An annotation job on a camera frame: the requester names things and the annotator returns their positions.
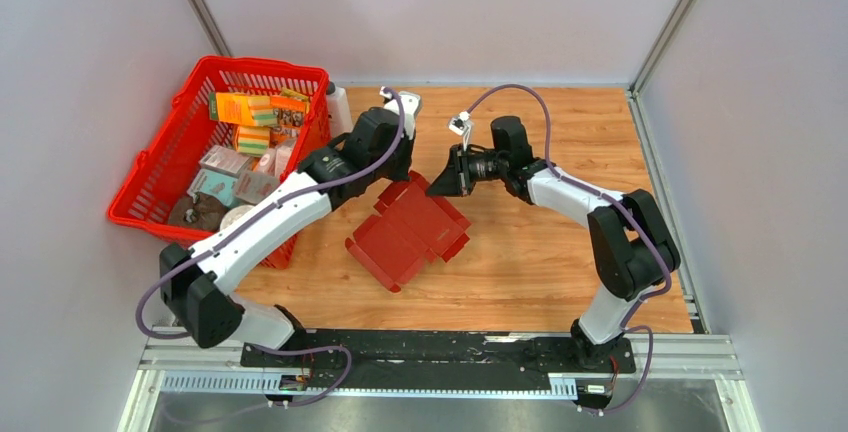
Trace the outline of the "red paper box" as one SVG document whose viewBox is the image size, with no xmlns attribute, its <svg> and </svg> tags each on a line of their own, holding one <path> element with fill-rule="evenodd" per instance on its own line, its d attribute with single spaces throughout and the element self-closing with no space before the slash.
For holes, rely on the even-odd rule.
<svg viewBox="0 0 848 432">
<path fill-rule="evenodd" d="M 450 261 L 469 242 L 471 221 L 446 198 L 428 196 L 430 183 L 421 174 L 409 176 L 384 189 L 376 213 L 345 240 L 348 253 L 391 293 L 435 260 Z"/>
</svg>

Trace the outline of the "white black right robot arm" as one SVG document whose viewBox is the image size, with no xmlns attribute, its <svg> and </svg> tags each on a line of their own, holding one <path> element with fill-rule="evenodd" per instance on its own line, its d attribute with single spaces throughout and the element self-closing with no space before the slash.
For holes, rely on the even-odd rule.
<svg viewBox="0 0 848 432">
<path fill-rule="evenodd" d="M 636 306 L 666 285 L 681 263 L 654 197 L 643 189 L 622 193 L 595 186 L 535 156 L 516 116 L 491 122 L 490 148 L 471 143 L 469 113 L 453 117 L 448 127 L 462 140 L 450 148 L 446 166 L 427 195 L 465 197 L 479 182 L 500 181 L 510 195 L 558 212 L 588 230 L 601 285 L 571 326 L 570 356 L 586 371 L 612 364 L 612 353 Z"/>
</svg>

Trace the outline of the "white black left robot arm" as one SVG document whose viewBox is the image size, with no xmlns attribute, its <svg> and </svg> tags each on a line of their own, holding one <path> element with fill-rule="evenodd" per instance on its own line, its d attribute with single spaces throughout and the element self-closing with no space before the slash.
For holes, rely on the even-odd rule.
<svg viewBox="0 0 848 432">
<path fill-rule="evenodd" d="M 420 101 L 402 94 L 362 113 L 351 132 L 310 153 L 269 196 L 223 231 L 159 254 L 163 303 L 200 348 L 225 340 L 258 344 L 279 365 L 304 357 L 306 342 L 281 308 L 238 301 L 234 291 L 273 250 L 381 180 L 409 178 Z"/>
</svg>

